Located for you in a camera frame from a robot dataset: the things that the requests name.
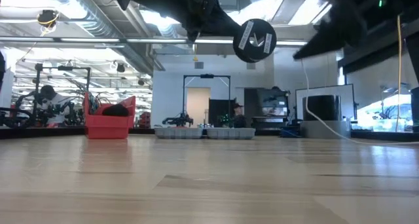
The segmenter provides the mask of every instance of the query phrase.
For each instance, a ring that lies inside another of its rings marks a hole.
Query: ceiling duct
[[[69,5],[71,0],[57,0],[62,5]],[[80,27],[85,29],[94,37],[101,38],[123,38],[123,34],[112,24],[112,22],[104,15],[93,0],[76,0],[86,11],[87,20],[96,20],[92,23],[79,23]],[[142,55],[138,54],[131,46],[125,45],[124,48],[116,49],[121,55],[125,56],[126,61],[136,68],[138,71],[153,74],[154,67]]]

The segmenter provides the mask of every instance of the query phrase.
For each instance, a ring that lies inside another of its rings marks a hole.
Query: white cable
[[[307,110],[307,113],[309,113],[311,116],[313,116],[319,122],[321,122],[327,129],[329,129],[331,132],[333,132],[333,134],[335,134],[336,136],[338,136],[342,139],[348,140],[350,142],[354,142],[354,143],[358,143],[358,144],[362,144],[362,145],[414,145],[414,144],[419,143],[419,141],[415,141],[415,142],[396,142],[396,143],[368,143],[368,142],[353,140],[351,138],[347,138],[346,136],[343,136],[343,135],[339,134],[338,132],[333,130],[330,126],[328,126],[326,124],[326,122],[321,120],[316,114],[314,114],[313,112],[311,112],[308,109],[308,99],[309,99],[308,94],[309,94],[309,90],[310,90],[310,81],[308,80],[307,71],[306,71],[306,68],[305,68],[302,60],[301,60],[301,67],[302,67],[302,70],[304,71],[304,74],[306,75],[306,82],[307,82],[307,92],[306,92],[306,110]]]

